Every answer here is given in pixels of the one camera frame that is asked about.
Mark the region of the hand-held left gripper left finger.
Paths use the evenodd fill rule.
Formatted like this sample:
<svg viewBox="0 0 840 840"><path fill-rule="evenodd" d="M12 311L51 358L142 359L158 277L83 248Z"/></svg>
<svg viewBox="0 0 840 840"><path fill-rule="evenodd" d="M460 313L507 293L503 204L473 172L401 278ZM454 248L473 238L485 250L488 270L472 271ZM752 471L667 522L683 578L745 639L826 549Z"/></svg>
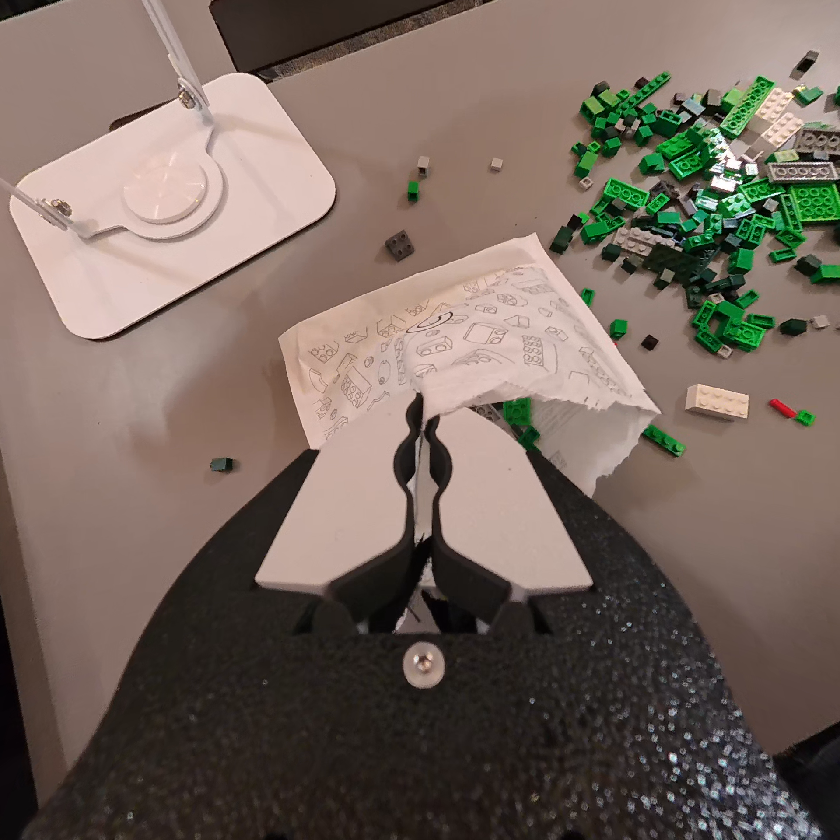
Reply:
<svg viewBox="0 0 840 840"><path fill-rule="evenodd" d="M354 624L399 595L414 551L410 483L424 399L387 397L321 446L255 575L264 590L315 595Z"/></svg>

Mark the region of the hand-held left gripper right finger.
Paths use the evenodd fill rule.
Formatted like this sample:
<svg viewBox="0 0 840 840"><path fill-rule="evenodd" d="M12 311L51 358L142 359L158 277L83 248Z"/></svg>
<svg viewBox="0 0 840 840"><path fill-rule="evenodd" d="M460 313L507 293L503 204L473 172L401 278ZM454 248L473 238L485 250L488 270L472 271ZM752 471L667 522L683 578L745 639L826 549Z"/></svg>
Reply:
<svg viewBox="0 0 840 840"><path fill-rule="evenodd" d="M436 634L553 634L539 600L593 579L526 451L468 408L423 433L423 609Z"/></svg>

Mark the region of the printed white paper bag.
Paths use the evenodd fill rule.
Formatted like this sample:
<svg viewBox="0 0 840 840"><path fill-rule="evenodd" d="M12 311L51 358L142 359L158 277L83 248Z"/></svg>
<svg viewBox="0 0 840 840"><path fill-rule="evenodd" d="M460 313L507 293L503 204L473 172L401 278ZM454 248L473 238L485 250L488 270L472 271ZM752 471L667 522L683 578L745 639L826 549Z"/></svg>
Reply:
<svg viewBox="0 0 840 840"><path fill-rule="evenodd" d="M539 451L591 496L660 415L535 234L346 301L279 344L312 449L404 392L425 419L530 397Z"/></svg>

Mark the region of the pile of green toy bricks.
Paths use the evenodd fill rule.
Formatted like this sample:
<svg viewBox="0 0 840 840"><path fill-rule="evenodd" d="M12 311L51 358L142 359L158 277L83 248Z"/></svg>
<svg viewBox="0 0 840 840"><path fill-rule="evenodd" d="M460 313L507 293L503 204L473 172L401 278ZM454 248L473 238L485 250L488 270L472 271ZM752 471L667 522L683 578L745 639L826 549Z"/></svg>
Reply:
<svg viewBox="0 0 840 840"><path fill-rule="evenodd" d="M824 90L787 91L757 76L745 88L678 92L660 108L654 95L670 78L640 77L632 89L601 80L583 100L589 139L570 149L580 189L593 187L599 161L630 144L644 151L637 172L650 184L609 177L549 251L560 256L578 238L628 275L651 273L655 291L679 287L694 340L723 358L758 349L773 329L792 338L827 328L824 316L778 324L754 308L760 294L747 287L764 245L772 265L792 264L814 285L838 284L837 261L800 254L812 228L829 228L838 244L838 117L800 114Z"/></svg>

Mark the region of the wooden book stand white base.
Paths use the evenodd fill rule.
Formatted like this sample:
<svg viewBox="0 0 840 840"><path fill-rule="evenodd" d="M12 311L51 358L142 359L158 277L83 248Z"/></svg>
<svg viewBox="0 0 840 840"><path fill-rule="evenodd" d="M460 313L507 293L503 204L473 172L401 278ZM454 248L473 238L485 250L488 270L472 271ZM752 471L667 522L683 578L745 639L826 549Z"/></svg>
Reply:
<svg viewBox="0 0 840 840"><path fill-rule="evenodd" d="M202 84L162 2L143 1L176 100L13 185L18 232L65 327L105 340L333 206L331 174L265 83Z"/></svg>

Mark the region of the green plate brick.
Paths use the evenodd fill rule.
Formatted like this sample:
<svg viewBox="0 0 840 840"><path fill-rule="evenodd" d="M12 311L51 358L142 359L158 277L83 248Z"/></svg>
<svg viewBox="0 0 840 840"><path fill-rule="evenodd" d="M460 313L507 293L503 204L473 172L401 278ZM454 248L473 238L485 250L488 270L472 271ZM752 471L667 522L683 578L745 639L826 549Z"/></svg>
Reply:
<svg viewBox="0 0 840 840"><path fill-rule="evenodd" d="M519 397L502 404L502 418L520 446L529 452L539 449L539 430L532 424L532 399Z"/></svg>

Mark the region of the long green plate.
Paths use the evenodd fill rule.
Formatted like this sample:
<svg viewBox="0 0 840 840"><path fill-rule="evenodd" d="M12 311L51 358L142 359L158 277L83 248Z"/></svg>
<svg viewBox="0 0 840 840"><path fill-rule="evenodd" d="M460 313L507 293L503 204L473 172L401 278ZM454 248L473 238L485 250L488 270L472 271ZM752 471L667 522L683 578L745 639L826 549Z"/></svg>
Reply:
<svg viewBox="0 0 840 840"><path fill-rule="evenodd" d="M654 424L649 424L641 433L641 438L656 445L673 457L680 457L686 452L686 446L671 437Z"/></svg>

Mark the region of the white toy brick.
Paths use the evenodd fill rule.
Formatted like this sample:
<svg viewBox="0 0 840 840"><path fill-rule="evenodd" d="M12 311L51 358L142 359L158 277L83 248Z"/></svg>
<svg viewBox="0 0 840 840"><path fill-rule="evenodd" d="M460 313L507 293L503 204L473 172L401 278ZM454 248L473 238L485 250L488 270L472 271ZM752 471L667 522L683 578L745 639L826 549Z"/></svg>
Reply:
<svg viewBox="0 0 840 840"><path fill-rule="evenodd" d="M749 395L698 383L686 390L685 410L728 421L746 421L749 418Z"/></svg>

